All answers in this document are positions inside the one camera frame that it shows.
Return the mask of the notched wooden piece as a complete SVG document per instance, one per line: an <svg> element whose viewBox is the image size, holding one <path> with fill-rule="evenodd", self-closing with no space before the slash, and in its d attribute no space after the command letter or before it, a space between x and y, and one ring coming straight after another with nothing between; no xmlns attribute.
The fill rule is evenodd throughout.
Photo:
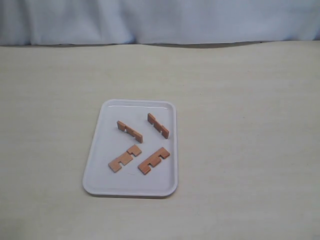
<svg viewBox="0 0 320 240"><path fill-rule="evenodd" d="M132 136L138 143L142 144L143 143L143 135L134 130L133 128L129 127L122 121L118 120L117 122L117 128L121 130L122 132L125 132Z"/></svg>
<svg viewBox="0 0 320 240"><path fill-rule="evenodd" d="M162 159L166 159L170 156L170 153L164 148L159 148L156 152L146 158L138 165L138 169L144 174L148 174L151 171L151 167L156 167Z"/></svg>
<svg viewBox="0 0 320 240"><path fill-rule="evenodd" d="M129 162L133 160L134 157L139 156L142 153L142 150L137 145L132 145L128 148L123 154L112 160L108 163L109 168L117 173L122 166L127 165Z"/></svg>
<svg viewBox="0 0 320 240"><path fill-rule="evenodd" d="M165 138L168 139L169 138L169 130L162 124L160 124L157 119L151 114L148 113L147 114L147 121L153 125L153 127L159 132L161 133L161 135Z"/></svg>

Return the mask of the white plastic tray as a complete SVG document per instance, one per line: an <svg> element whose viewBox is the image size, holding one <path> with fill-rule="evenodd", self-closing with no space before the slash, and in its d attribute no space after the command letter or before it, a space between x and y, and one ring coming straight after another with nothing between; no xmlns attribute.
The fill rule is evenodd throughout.
<svg viewBox="0 0 320 240"><path fill-rule="evenodd" d="M169 130L165 139L147 121L151 113ZM128 125L143 136L143 143L118 129L117 121ZM137 145L142 153L114 173L109 162ZM164 147L170 156L144 175L138 165ZM134 196L164 198L178 186L177 114L173 104L160 100L111 99L103 103L97 119L82 186L95 196Z"/></svg>

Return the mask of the white backdrop cloth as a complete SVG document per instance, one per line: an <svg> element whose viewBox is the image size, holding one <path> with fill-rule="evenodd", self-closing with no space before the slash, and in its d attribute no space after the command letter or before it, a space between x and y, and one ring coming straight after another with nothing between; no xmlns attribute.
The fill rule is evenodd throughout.
<svg viewBox="0 0 320 240"><path fill-rule="evenodd" d="M320 37L317 0L3 0L2 45L218 44Z"/></svg>

